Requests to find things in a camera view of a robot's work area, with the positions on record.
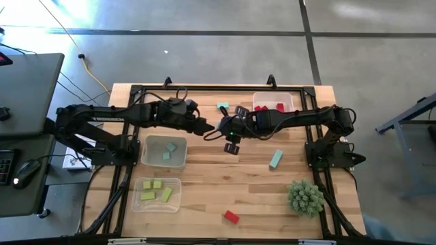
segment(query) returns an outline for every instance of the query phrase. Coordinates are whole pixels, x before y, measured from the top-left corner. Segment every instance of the wooden table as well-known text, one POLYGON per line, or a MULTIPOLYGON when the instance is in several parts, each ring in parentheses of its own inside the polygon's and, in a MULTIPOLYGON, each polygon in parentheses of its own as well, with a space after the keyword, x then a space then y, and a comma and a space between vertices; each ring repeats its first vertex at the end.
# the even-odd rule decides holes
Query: wooden table
MULTIPOLYGON (((130 86, 131 84, 114 84, 110 104, 125 107, 129 99, 130 86)), ((320 108, 335 103, 331 86, 315 86, 315 91, 320 108)), ((156 93, 165 99, 175 96, 174 91, 156 93)), ((295 109, 301 110, 300 96, 298 93, 291 94, 295 109)), ((217 125, 222 117, 216 108, 217 103, 228 102, 229 111, 233 112, 236 105, 251 109, 252 98, 253 92, 250 91, 190 91, 188 95, 188 99, 198 103, 201 117, 207 118, 211 125, 217 125)), ((146 101, 153 100, 154 97, 146 96, 146 101)), ((104 124, 104 129, 113 134, 120 134, 122 127, 121 123, 104 124)), ((307 139, 303 127, 284 129, 265 142, 243 139, 237 156, 223 151, 223 138, 205 142, 202 137, 194 134, 158 127, 141 129, 139 140, 144 142, 148 135, 186 137, 186 167, 182 170, 152 168, 138 160, 130 183, 123 237, 322 237, 319 218, 297 217, 287 206, 287 185, 293 180, 313 181, 304 154, 304 143, 307 139), (268 164, 276 149, 282 149, 283 156, 278 167, 269 170, 268 164), (133 187, 136 178, 139 177, 179 178, 183 183, 179 211, 175 214, 133 212, 133 187), (226 210, 240 216, 237 225, 223 218, 226 210)), ((343 169, 331 170, 338 206, 355 228, 365 233, 352 177, 343 169)), ((113 167, 105 167, 93 180, 84 213, 85 228, 94 221, 108 201, 113 171, 113 167)), ((118 209, 118 206, 114 209, 112 227, 115 225, 118 209)), ((333 232, 328 206, 326 213, 329 229, 333 232)))

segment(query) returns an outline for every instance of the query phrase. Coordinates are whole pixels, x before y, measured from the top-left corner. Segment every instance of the succulent plant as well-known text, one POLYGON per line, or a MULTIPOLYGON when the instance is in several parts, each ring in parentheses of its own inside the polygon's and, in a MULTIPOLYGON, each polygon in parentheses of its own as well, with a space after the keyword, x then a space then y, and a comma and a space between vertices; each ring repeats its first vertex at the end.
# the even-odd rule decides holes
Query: succulent plant
POLYGON ((288 186, 287 199, 289 207, 299 216, 314 218, 322 211, 324 196, 318 186, 307 180, 293 181, 288 186))

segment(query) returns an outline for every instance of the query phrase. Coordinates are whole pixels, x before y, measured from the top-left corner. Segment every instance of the plastic bin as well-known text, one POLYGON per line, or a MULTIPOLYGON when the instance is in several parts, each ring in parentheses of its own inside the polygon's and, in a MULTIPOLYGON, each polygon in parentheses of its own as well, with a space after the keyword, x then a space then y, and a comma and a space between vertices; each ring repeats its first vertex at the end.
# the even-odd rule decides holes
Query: plastic bin
POLYGON ((169 137, 149 135, 145 138, 145 147, 142 150, 141 162, 153 167, 183 168, 186 162, 187 141, 183 137, 169 137), (176 146, 171 152, 166 147, 169 143, 176 146), (164 160, 162 155, 170 153, 170 159, 164 160))
POLYGON ((182 182, 178 178, 137 178, 135 181, 134 196, 131 201, 131 209, 134 212, 167 212, 175 213, 180 208, 182 200, 182 182), (144 190, 142 183, 144 181, 161 180, 162 188, 144 190), (161 201, 161 194, 165 187, 172 189, 172 194, 168 202, 161 201), (156 199, 141 201, 141 194, 144 192, 154 191, 156 199))
POLYGON ((258 92, 253 95, 253 110, 256 106, 264 105, 270 110, 276 110, 278 103, 283 103, 285 112, 294 111, 294 102, 290 93, 264 93, 258 92))

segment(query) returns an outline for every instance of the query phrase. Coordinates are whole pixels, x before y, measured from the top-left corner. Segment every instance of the teal block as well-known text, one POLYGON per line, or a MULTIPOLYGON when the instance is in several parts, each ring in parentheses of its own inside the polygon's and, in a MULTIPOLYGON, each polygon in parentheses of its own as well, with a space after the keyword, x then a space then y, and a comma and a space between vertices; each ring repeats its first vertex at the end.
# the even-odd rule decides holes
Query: teal block
POLYGON ((281 155, 283 154, 282 150, 276 150, 274 156, 271 159, 270 167, 276 168, 277 164, 279 164, 281 155))
POLYGON ((217 108, 219 109, 221 106, 223 106, 225 109, 228 109, 229 108, 229 103, 218 103, 217 104, 217 108))
POLYGON ((174 150, 176 150, 176 146, 172 143, 169 143, 166 148, 170 151, 173 152, 174 150))
POLYGON ((170 158, 171 158, 170 153, 169 153, 169 152, 165 152, 165 153, 163 153, 163 154, 162 154, 162 158, 163 158, 164 160, 170 160, 170 158))

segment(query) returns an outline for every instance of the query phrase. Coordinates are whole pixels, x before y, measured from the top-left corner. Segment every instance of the concrete floor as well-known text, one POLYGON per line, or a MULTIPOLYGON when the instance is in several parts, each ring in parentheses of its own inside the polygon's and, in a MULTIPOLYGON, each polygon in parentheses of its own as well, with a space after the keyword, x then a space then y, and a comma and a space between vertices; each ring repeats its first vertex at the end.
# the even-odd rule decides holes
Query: concrete floor
MULTIPOLYGON (((304 31, 298 0, 132 0, 47 1, 71 28, 106 30, 304 31)), ((436 32, 436 2, 431 0, 306 0, 312 31, 354 33, 436 32)), ((84 71, 66 35, 37 1, 0 1, 5 44, 36 52, 65 54, 63 72, 90 94, 102 88, 84 71)), ((90 69, 107 87, 115 82, 313 84, 306 38, 258 36, 74 35, 91 61, 90 69)), ((362 211, 402 240, 436 244, 435 196, 401 199, 410 176, 393 132, 374 128, 436 91, 435 38, 313 38, 321 82, 333 85, 339 105, 358 113, 349 141, 367 161, 356 168, 362 211)), ((0 52, 14 51, 0 48, 0 52)), ((63 78, 59 79, 75 90, 63 78)), ((108 97, 98 99, 107 103, 108 97)), ((49 116, 79 100, 57 87, 49 116)), ((427 172, 436 167, 426 168, 427 172)), ((53 215, 0 218, 0 240, 71 235, 83 185, 50 188, 46 206, 53 215), (14 230, 13 225, 21 229, 14 230)))

